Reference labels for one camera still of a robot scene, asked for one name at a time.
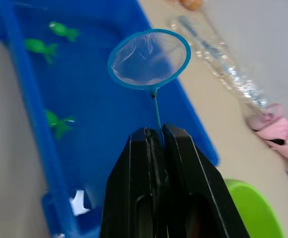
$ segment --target beige table surface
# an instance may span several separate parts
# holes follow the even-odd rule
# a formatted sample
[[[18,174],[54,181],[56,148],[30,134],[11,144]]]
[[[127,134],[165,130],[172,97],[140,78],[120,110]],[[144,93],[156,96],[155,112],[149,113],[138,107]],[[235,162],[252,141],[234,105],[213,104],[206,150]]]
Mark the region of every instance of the beige table surface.
[[[179,14],[162,0],[141,0],[153,26]],[[221,158],[225,178],[251,183],[272,204],[288,237],[288,177],[281,158],[246,127],[240,103],[192,61],[181,83]],[[6,49],[0,44],[0,238],[48,237],[40,205],[46,185]]]

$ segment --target water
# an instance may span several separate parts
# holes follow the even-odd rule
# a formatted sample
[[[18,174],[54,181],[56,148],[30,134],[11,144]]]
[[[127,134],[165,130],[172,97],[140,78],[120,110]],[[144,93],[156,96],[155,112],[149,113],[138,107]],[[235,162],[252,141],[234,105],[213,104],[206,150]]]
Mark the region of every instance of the water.
[[[60,119],[74,116],[76,120],[72,131],[55,140],[69,193],[74,196],[77,190],[85,190],[86,208],[102,206],[107,178],[128,136],[141,127],[156,128],[151,95],[121,87],[108,75],[108,56],[125,36],[91,17],[58,15],[48,8],[21,4],[15,5],[15,11],[24,38],[59,44],[52,65],[41,55],[28,54],[44,107]],[[69,42],[51,32],[51,21],[77,28],[81,35]],[[136,29],[125,27],[125,31]],[[161,122],[184,128],[216,163],[215,152],[177,80],[158,91],[158,103]]]

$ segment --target green plastic container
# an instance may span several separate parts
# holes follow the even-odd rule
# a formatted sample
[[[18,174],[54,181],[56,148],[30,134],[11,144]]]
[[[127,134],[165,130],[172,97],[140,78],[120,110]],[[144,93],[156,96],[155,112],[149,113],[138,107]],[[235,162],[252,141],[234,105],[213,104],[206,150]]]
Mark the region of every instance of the green plastic container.
[[[225,182],[251,238],[285,237],[271,205],[256,188],[233,179]]]

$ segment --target orange object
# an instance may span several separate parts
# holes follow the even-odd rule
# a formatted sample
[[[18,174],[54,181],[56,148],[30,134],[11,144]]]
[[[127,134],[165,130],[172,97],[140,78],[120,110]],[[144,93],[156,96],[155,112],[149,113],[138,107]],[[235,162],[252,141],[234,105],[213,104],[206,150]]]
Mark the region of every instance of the orange object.
[[[185,8],[191,11],[197,10],[202,6],[202,0],[180,0],[180,1]]]

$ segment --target blue plastic tub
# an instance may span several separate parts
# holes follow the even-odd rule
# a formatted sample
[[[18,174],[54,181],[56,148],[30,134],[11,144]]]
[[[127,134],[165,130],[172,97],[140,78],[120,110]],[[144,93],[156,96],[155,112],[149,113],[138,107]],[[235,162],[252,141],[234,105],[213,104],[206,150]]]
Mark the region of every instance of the blue plastic tub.
[[[54,35],[50,21],[78,28],[77,42]],[[107,178],[127,137],[155,128],[150,95],[123,88],[107,72],[111,50],[150,25],[136,0],[0,0],[0,39],[8,46],[49,186],[43,208],[52,235],[99,235]],[[52,65],[26,51],[25,38],[58,43]],[[216,165],[218,157],[180,83],[159,90],[162,123],[184,128]],[[74,116],[72,131],[54,140],[45,116]],[[84,190],[86,214],[75,217],[69,202]]]

